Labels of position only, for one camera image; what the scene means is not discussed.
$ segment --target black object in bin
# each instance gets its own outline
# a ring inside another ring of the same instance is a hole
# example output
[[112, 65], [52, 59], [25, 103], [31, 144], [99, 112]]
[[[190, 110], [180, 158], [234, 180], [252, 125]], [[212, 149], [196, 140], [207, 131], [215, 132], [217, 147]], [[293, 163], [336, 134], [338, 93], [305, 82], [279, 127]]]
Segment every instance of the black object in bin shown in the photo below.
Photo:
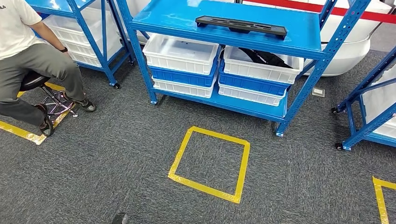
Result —
[[215, 26], [228, 27], [233, 32], [244, 34], [248, 34], [250, 31], [274, 34], [280, 37], [282, 40], [284, 40], [287, 35], [287, 30], [285, 27], [243, 20], [233, 20], [204, 15], [197, 17], [195, 19], [195, 22], [197, 23], [198, 27], [205, 27], [206, 25], [210, 24]]

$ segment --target yellow tape square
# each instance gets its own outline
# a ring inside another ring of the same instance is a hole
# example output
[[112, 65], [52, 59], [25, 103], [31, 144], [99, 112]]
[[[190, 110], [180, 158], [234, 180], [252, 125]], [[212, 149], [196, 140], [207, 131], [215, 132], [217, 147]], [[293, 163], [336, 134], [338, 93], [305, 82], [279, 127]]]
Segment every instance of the yellow tape square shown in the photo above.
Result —
[[386, 212], [385, 200], [382, 193], [382, 187], [396, 190], [396, 183], [383, 181], [373, 177], [375, 196], [377, 197], [378, 211], [380, 212], [381, 224], [389, 224], [388, 214]]
[[[53, 90], [56, 91], [61, 91], [64, 90], [63, 87], [51, 83], [45, 83], [48, 87], [52, 88]], [[25, 92], [19, 92], [18, 93], [18, 98], [21, 97]], [[69, 113], [69, 111], [66, 111], [65, 113], [59, 115], [57, 119], [54, 122], [54, 128], [59, 125], [59, 123], [63, 120], [63, 118], [66, 117], [66, 115]], [[8, 124], [6, 122], [0, 121], [0, 129], [3, 129], [4, 131], [13, 133], [15, 135], [18, 135], [19, 137], [22, 137], [24, 139], [27, 139], [29, 141], [34, 142], [36, 145], [40, 145], [47, 137], [45, 135], [36, 135], [31, 132], [28, 132], [26, 130], [23, 130], [19, 127], [16, 127], [14, 125]]]
[[[240, 163], [238, 181], [236, 183], [235, 194], [231, 195], [226, 192], [223, 192], [223, 191], [220, 191], [220, 190], [217, 190], [214, 188], [210, 188], [208, 186], [188, 180], [184, 177], [181, 177], [181, 176], [178, 176], [175, 174], [176, 169], [179, 166], [179, 162], [182, 159], [184, 150], [187, 147], [187, 143], [190, 140], [190, 137], [193, 132], [206, 134], [206, 135], [209, 135], [209, 136], [212, 136], [215, 138], [223, 139], [226, 141], [231, 141], [231, 142], [238, 143], [238, 144], [241, 144], [244, 146], [243, 154], [242, 154], [242, 162]], [[225, 134], [220, 134], [217, 132], [213, 132], [213, 131], [209, 131], [209, 130], [206, 130], [203, 128], [192, 126], [191, 128], [189, 128], [187, 130], [187, 133], [186, 133], [186, 135], [182, 141], [182, 144], [180, 146], [180, 149], [179, 149], [178, 153], [176, 154], [175, 161], [173, 162], [172, 166], [170, 167], [168, 177], [178, 183], [181, 183], [181, 184], [184, 184], [191, 188], [203, 191], [207, 194], [210, 194], [210, 195], [213, 195], [213, 196], [216, 196], [216, 197], [219, 197], [219, 198], [222, 198], [222, 199], [234, 202], [234, 203], [239, 203], [240, 198], [242, 196], [242, 189], [243, 189], [243, 183], [245, 181], [246, 168], [248, 166], [249, 151], [250, 151], [250, 143], [247, 142], [246, 140], [238, 139], [238, 138], [231, 137], [231, 136], [228, 136]]]

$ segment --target blue plastic bin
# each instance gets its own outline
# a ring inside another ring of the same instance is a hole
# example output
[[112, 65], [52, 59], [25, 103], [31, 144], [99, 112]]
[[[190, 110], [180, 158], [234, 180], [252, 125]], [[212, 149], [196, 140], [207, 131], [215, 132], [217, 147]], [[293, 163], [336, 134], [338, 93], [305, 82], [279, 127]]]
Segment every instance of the blue plastic bin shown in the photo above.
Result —
[[290, 84], [224, 73], [224, 60], [220, 63], [219, 83], [238, 88], [283, 96]]
[[211, 73], [209, 75], [201, 75], [196, 73], [189, 73], [185, 71], [177, 71], [159, 67], [148, 66], [151, 70], [151, 75], [155, 79], [167, 80], [171, 82], [185, 83], [190, 85], [197, 85], [203, 87], [211, 87], [213, 82], [213, 77], [216, 72], [217, 66], [219, 64], [218, 58], [220, 49], [217, 52], [213, 60], [213, 66]]

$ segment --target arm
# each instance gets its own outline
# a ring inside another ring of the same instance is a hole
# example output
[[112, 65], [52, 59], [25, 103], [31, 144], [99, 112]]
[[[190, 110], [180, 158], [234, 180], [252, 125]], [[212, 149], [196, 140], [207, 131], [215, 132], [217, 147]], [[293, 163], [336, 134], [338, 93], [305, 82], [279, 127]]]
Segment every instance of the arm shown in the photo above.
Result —
[[41, 38], [45, 39], [48, 43], [50, 43], [52, 46], [54, 46], [58, 50], [63, 50], [65, 47], [63, 44], [59, 41], [57, 36], [55, 36], [54, 32], [50, 28], [47, 27], [42, 21], [30, 25], [30, 28], [32, 28], [36, 33], [40, 35]]
[[25, 0], [13, 0], [13, 3], [19, 13], [21, 21], [24, 24], [36, 31], [43, 39], [48, 41], [48, 43], [50, 43], [56, 49], [65, 49], [63, 44], [55, 36], [52, 30], [41, 21], [41, 17]]

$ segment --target man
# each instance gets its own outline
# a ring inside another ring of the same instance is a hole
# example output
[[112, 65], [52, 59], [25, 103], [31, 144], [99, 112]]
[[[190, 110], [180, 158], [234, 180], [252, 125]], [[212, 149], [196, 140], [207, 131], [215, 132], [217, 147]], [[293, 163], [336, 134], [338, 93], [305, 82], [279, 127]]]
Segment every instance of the man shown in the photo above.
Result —
[[93, 112], [96, 107], [85, 99], [80, 70], [67, 48], [41, 20], [25, 0], [0, 1], [0, 114], [38, 126], [44, 135], [51, 136], [54, 127], [47, 107], [17, 98], [29, 70], [60, 79], [65, 97], [85, 111]]

